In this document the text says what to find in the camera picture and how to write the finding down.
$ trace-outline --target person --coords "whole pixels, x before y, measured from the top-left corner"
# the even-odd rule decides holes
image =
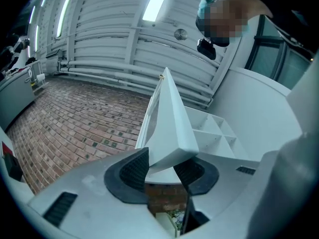
[[[265,15],[289,44],[311,54],[319,47],[316,0],[202,0],[196,26],[211,43],[227,46],[247,30],[248,20]]]
[[[30,45],[29,39],[21,40],[17,34],[6,39],[5,48],[0,53],[0,72],[7,71],[18,61],[22,50]]]

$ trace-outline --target brick floor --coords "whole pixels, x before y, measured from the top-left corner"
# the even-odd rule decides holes
[[[105,86],[49,82],[7,132],[34,193],[79,164],[134,149],[149,102]]]

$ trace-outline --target window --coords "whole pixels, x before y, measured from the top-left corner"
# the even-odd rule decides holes
[[[307,70],[311,55],[286,43],[274,25],[260,16],[255,43],[246,69],[292,89]]]

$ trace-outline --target desk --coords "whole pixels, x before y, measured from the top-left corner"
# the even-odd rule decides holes
[[[30,81],[24,82],[28,77],[28,71],[23,70],[0,82],[0,127],[3,130],[35,99]]]

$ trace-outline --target white support column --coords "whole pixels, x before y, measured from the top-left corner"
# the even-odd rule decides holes
[[[75,5],[72,7],[73,10],[70,12],[72,14],[71,23],[68,28],[68,38],[67,38],[67,60],[74,60],[74,45],[75,45],[75,31],[78,23],[79,14],[82,8],[84,0],[74,0]]]
[[[52,37],[54,36],[53,30],[54,30],[54,19],[55,19],[55,13],[60,6],[60,0],[53,0],[53,7],[51,10],[49,25],[48,25],[48,32],[47,32],[47,39],[46,39],[46,53],[49,53],[52,51]]]
[[[225,55],[223,57],[223,60],[221,61],[215,75],[214,78],[212,79],[211,83],[209,84],[209,87],[213,90],[213,93],[215,94],[215,92],[217,91],[219,85],[221,84],[221,82],[223,81],[231,62],[234,59],[234,56],[236,54],[238,45],[240,42],[240,38],[237,39],[234,43],[231,44],[231,46],[229,46],[225,52]]]
[[[150,0],[141,0],[140,6],[134,15],[134,19],[133,19],[131,27],[142,26],[142,17],[143,17],[143,14],[145,12],[145,9],[146,9],[149,1]],[[139,39],[139,33],[140,33],[140,29],[135,28],[135,29],[130,30],[128,44],[126,47],[126,54],[125,54],[125,63],[126,64],[133,64],[135,50],[136,50],[136,46],[137,46],[138,39]],[[131,70],[124,70],[124,72],[132,73]]]

